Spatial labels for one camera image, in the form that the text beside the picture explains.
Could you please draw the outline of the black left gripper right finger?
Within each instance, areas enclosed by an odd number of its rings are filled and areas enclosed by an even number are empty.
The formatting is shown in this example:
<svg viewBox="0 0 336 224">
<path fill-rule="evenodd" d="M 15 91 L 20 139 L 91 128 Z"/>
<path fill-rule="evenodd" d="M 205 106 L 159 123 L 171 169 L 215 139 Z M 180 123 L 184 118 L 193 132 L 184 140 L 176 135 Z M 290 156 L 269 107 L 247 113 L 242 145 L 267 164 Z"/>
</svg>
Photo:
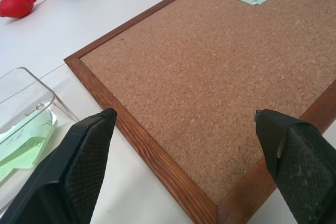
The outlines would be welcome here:
<svg viewBox="0 0 336 224">
<path fill-rule="evenodd" d="M 254 121 L 269 174 L 297 223 L 335 223 L 335 148 L 310 123 L 274 110 Z"/>
</svg>

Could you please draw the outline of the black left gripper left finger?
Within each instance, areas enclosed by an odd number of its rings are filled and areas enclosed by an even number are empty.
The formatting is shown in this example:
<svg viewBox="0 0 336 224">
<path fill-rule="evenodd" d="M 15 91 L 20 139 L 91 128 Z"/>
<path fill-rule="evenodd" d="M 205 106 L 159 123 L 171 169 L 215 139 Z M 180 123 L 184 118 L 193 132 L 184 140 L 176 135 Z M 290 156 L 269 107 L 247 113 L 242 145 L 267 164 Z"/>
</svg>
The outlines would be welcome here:
<svg viewBox="0 0 336 224">
<path fill-rule="evenodd" d="M 74 124 L 35 168 L 1 223 L 90 223 L 116 119 L 108 108 Z"/>
</svg>

